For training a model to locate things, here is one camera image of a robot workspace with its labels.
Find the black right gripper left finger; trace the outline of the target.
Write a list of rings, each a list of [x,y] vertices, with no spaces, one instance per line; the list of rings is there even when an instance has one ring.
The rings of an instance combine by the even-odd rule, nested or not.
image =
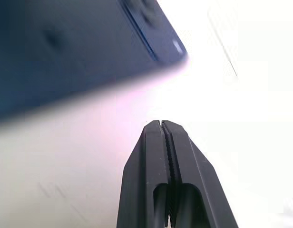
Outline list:
[[[143,131],[123,169],[117,227],[166,228],[170,171],[158,120]]]

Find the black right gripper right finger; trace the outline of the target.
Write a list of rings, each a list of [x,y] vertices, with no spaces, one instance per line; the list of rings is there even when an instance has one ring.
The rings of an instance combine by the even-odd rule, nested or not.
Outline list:
[[[163,121],[171,171],[170,225],[173,228],[238,226],[214,167],[185,129]]]

